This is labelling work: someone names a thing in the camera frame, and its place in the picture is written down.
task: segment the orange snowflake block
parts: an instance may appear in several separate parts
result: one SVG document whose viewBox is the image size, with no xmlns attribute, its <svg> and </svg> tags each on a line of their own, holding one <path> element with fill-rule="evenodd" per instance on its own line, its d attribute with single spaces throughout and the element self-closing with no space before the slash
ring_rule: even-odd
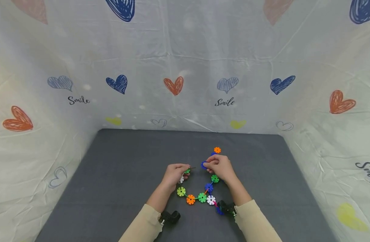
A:
<svg viewBox="0 0 370 242">
<path fill-rule="evenodd" d="M 216 153 L 220 153 L 220 152 L 221 152 L 221 148 L 220 148 L 220 147 L 215 147 L 214 151 L 215 151 Z"/>
<path fill-rule="evenodd" d="M 192 194 L 188 195 L 188 197 L 186 198 L 186 202 L 189 205 L 193 205 L 195 201 L 196 201 L 196 198 Z"/>
</svg>

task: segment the person's left hand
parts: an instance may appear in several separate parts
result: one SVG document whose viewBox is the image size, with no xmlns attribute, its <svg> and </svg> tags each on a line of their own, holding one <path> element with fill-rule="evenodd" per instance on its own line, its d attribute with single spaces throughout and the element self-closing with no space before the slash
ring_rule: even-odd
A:
<svg viewBox="0 0 370 242">
<path fill-rule="evenodd" d="M 184 174 L 186 170 L 190 168 L 188 164 L 171 164 L 168 165 L 165 175 L 162 178 L 161 186 L 168 189 L 170 193 L 174 192 L 176 189 L 176 184 L 180 181 L 181 176 L 184 176 L 184 179 L 188 179 L 188 174 Z"/>
</svg>

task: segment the yellow heart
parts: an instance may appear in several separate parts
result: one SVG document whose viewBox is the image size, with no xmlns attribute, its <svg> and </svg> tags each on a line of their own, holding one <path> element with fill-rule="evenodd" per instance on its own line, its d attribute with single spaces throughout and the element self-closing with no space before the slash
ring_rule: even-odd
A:
<svg viewBox="0 0 370 242">
<path fill-rule="evenodd" d="M 122 120 L 118 117 L 113 118 L 113 119 L 112 118 L 106 118 L 106 120 L 107 120 L 107 122 L 110 122 L 110 123 L 112 123 L 113 125 L 116 125 L 116 126 L 119 126 L 119 125 L 122 124 Z"/>
<path fill-rule="evenodd" d="M 243 127 L 247 123 L 246 120 L 241 120 L 240 122 L 237 122 L 236 120 L 231 121 L 231 127 L 234 129 L 239 129 Z"/>
<path fill-rule="evenodd" d="M 356 217 L 356 211 L 353 206 L 349 203 L 341 204 L 337 209 L 337 217 L 340 222 L 351 229 L 366 232 L 368 226 L 363 221 Z"/>
</svg>

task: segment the beige sleeve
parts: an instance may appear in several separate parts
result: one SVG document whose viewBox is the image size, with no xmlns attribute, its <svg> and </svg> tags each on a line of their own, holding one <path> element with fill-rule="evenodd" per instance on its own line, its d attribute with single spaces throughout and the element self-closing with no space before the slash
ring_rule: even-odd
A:
<svg viewBox="0 0 370 242">
<path fill-rule="evenodd" d="M 282 242 L 254 200 L 234 208 L 235 222 L 247 242 Z"/>
<path fill-rule="evenodd" d="M 159 216 L 159 212 L 145 204 L 119 242 L 153 242 L 162 232 Z"/>
</svg>

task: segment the orange heart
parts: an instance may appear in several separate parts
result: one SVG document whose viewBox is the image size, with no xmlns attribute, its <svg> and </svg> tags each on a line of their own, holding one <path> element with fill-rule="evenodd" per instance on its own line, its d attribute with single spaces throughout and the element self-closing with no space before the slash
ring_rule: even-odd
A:
<svg viewBox="0 0 370 242">
<path fill-rule="evenodd" d="M 11 131 L 25 131 L 33 129 L 33 123 L 22 109 L 17 106 L 11 107 L 11 112 L 16 119 L 6 119 L 2 125 Z"/>
<path fill-rule="evenodd" d="M 294 0 L 264 0 L 263 12 L 272 26 L 286 12 Z"/>
<path fill-rule="evenodd" d="M 44 0 L 11 0 L 14 5 L 30 17 L 48 24 Z"/>
<path fill-rule="evenodd" d="M 174 94 L 174 96 L 177 96 L 181 92 L 182 86 L 184 85 L 184 78 L 182 76 L 178 77 L 174 84 L 172 80 L 165 78 L 163 79 L 163 83 L 167 89 Z"/>
<path fill-rule="evenodd" d="M 356 101 L 353 99 L 347 99 L 343 101 L 343 94 L 340 90 L 334 91 L 330 96 L 330 112 L 332 114 L 342 114 L 353 108 L 356 105 Z"/>
</svg>

